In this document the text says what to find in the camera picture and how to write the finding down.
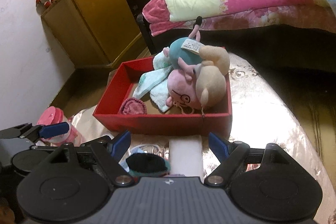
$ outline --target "teal plush body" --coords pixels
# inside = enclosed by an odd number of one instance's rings
[[[186,39],[188,39],[188,37],[179,38],[175,40],[169,47],[169,60],[174,69],[180,69],[180,66],[177,62],[179,57],[181,57],[188,65],[197,65],[203,61],[202,58],[200,58],[197,54],[181,48]]]

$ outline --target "pink scrunchie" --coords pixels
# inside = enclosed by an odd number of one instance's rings
[[[147,107],[145,103],[139,99],[128,98],[122,103],[118,114],[147,114]]]

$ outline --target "plush toy tag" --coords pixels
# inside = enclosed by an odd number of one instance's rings
[[[200,50],[200,47],[203,47],[204,44],[200,43],[200,42],[197,42],[196,40],[193,40],[193,39],[190,39],[190,38],[187,38],[181,48],[184,48],[188,51],[191,51],[197,55],[199,55],[199,50]]]

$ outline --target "pink bottle cap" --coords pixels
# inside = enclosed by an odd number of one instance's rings
[[[63,111],[57,107],[48,107],[41,115],[37,124],[44,124],[46,126],[63,121]]]

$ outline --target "black bed post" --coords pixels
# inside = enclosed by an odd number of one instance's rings
[[[143,39],[145,39],[145,43],[149,49],[149,52],[151,54],[157,53],[157,49],[155,48],[153,40],[152,40],[151,30],[149,29],[149,23],[143,17],[142,13],[138,14],[136,18],[136,22],[138,23]]]

